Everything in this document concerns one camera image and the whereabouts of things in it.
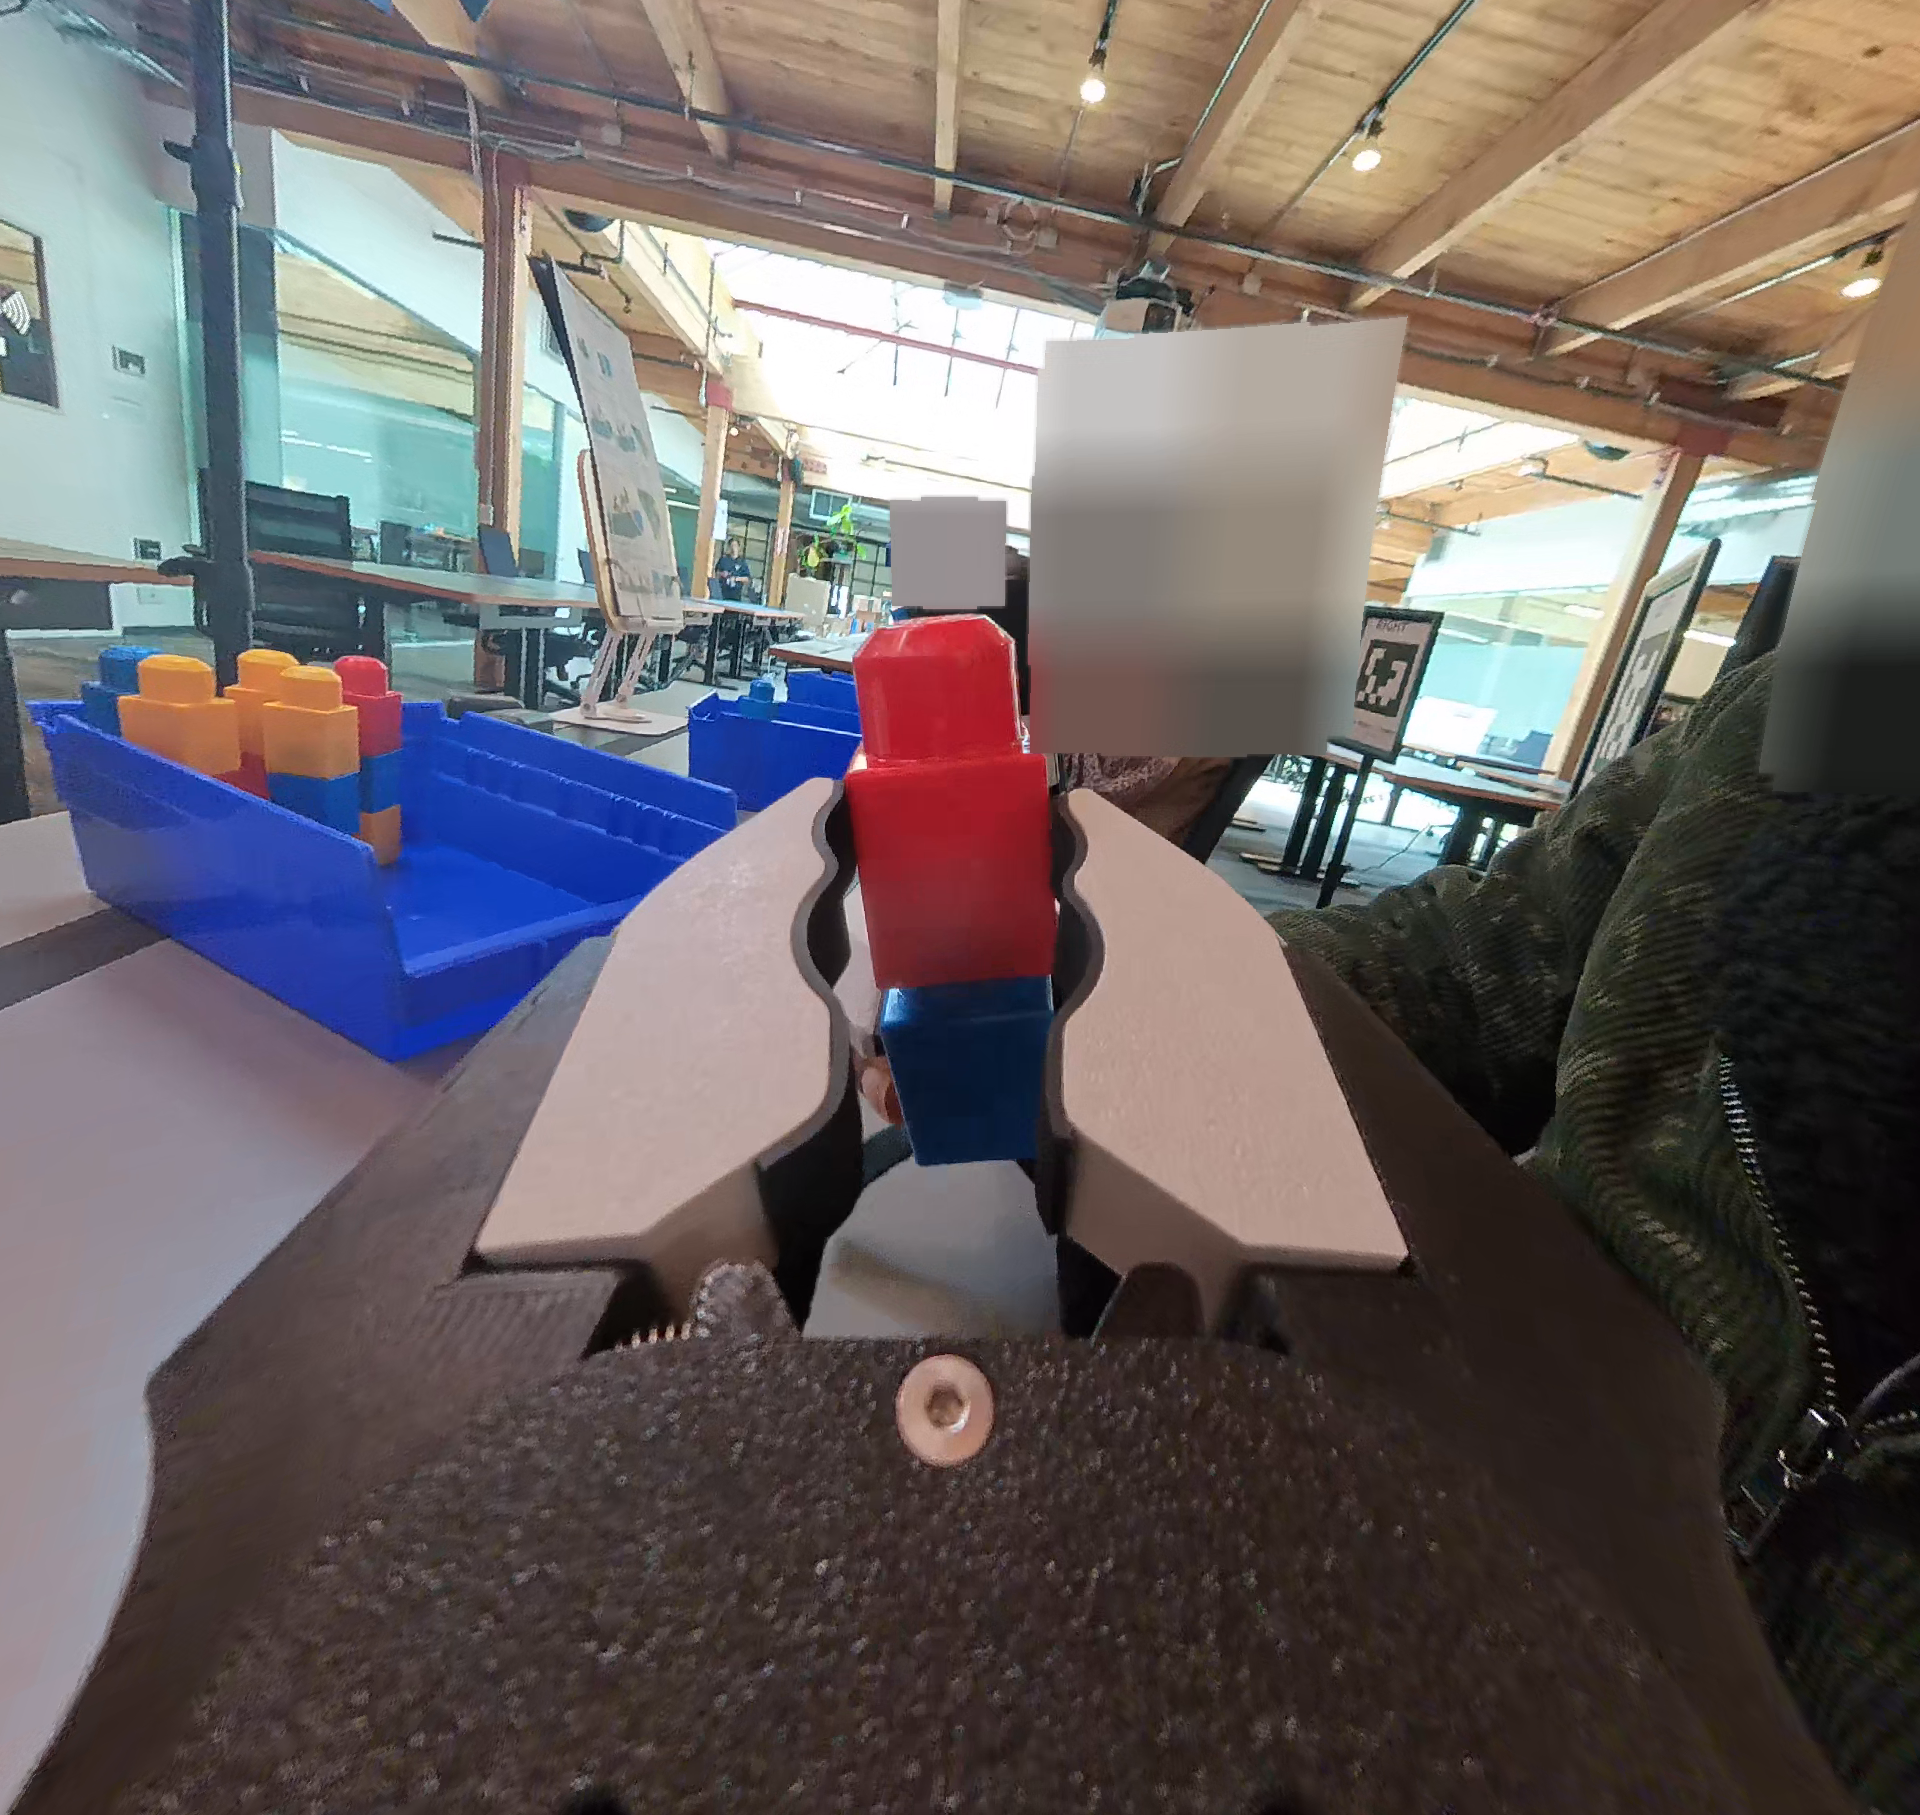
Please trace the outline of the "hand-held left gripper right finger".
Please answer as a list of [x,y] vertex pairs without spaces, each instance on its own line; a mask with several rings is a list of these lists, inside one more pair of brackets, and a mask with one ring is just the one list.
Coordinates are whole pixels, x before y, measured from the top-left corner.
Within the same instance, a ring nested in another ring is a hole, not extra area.
[[1057,1009],[1037,1203],[1116,1275],[1203,1299],[1261,1268],[1391,1274],[1408,1247],[1279,939],[1099,795],[1057,802]]

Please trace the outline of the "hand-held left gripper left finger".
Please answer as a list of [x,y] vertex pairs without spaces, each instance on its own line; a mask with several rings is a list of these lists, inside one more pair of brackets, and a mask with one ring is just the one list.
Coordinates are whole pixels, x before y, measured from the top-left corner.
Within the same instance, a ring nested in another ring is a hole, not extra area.
[[861,1192],[843,787],[803,780],[625,915],[482,1220],[492,1268],[719,1263],[816,1292]]

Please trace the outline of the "blue plastic bin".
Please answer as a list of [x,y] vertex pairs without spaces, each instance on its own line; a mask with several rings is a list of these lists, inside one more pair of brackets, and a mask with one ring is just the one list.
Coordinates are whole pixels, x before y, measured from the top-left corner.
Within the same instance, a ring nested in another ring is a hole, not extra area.
[[381,1060],[493,1026],[735,824],[726,789],[488,716],[403,706],[401,853],[36,701],[88,889]]
[[735,699],[708,694],[686,711],[686,774],[755,813],[809,778],[843,780],[860,738],[850,675],[758,675]]

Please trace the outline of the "blue mega block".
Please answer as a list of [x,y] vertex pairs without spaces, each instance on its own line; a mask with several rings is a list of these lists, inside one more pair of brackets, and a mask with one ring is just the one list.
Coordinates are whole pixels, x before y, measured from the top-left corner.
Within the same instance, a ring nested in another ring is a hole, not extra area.
[[922,1169],[1039,1152],[1049,976],[889,986],[879,1041]]

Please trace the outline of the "red mega block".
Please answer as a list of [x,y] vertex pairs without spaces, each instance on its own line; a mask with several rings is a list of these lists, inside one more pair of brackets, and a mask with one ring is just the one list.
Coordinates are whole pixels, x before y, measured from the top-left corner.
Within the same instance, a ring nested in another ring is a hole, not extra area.
[[1015,639],[982,612],[911,619],[850,670],[861,748],[844,801],[877,984],[1049,975],[1048,772],[1023,743]]

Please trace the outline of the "person's right forearm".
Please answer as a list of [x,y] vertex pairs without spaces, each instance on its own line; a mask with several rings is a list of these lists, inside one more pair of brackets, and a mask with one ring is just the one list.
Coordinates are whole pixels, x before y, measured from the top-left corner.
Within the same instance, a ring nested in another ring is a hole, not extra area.
[[1772,670],[1765,654],[1716,683],[1487,869],[1433,868],[1356,907],[1271,914],[1270,928],[1359,995],[1502,1149],[1533,1149],[1580,984],[1625,963],[1625,915],[1659,922],[1659,962],[1696,960],[1761,816]]

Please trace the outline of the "black-white marker sign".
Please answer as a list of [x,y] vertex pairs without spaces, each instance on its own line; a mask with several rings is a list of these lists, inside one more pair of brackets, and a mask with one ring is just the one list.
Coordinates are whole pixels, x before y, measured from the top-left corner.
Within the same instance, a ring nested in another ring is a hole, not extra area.
[[1718,537],[1708,537],[1694,557],[1654,574],[1642,589],[1568,795],[1643,741],[1718,547]]
[[1374,763],[1399,754],[1440,623],[1443,612],[1435,609],[1379,602],[1363,609],[1353,706],[1339,747]]

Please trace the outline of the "person's green jacket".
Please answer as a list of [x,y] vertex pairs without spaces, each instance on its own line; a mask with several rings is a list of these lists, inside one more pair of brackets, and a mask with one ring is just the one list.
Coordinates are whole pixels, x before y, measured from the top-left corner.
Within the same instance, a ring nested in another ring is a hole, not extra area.
[[1528,1147],[1724,1397],[1718,1503],[1795,1705],[1915,1810],[1915,801],[1633,774],[1514,842]]

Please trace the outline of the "cluster of stacked block towers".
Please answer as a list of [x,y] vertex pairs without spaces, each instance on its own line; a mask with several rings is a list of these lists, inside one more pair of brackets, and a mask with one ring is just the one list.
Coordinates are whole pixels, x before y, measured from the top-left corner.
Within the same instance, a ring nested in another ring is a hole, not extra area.
[[364,842],[403,847],[403,701],[361,654],[306,665],[253,649],[219,681],[181,653],[113,646],[79,691],[83,724]]

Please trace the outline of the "instruction sheet on wooden board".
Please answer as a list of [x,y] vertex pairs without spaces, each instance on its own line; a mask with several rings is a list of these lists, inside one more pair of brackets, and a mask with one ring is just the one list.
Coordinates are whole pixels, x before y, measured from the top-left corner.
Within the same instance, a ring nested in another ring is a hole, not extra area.
[[631,342],[546,256],[530,261],[585,424],[594,584],[611,627],[676,635],[686,609]]

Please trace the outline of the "black office chair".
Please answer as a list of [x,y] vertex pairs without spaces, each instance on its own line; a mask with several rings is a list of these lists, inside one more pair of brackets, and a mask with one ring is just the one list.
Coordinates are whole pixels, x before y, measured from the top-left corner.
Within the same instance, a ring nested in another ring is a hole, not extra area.
[[256,646],[297,660],[332,660],[359,651],[364,604],[358,582],[284,564],[286,557],[351,562],[350,517],[345,495],[247,482],[251,633]]

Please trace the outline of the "black tripod stand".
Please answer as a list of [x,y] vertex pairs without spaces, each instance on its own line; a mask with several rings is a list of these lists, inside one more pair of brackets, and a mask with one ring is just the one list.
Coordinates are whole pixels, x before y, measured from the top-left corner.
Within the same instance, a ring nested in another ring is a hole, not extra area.
[[239,283],[239,164],[232,140],[228,0],[188,0],[205,374],[205,602],[217,675],[253,646],[245,474],[245,358]]

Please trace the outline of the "dark framed wall picture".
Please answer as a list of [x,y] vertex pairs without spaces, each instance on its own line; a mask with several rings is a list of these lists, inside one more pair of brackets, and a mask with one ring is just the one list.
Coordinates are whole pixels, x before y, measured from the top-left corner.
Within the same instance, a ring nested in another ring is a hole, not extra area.
[[60,406],[42,243],[10,219],[1,219],[1,393]]

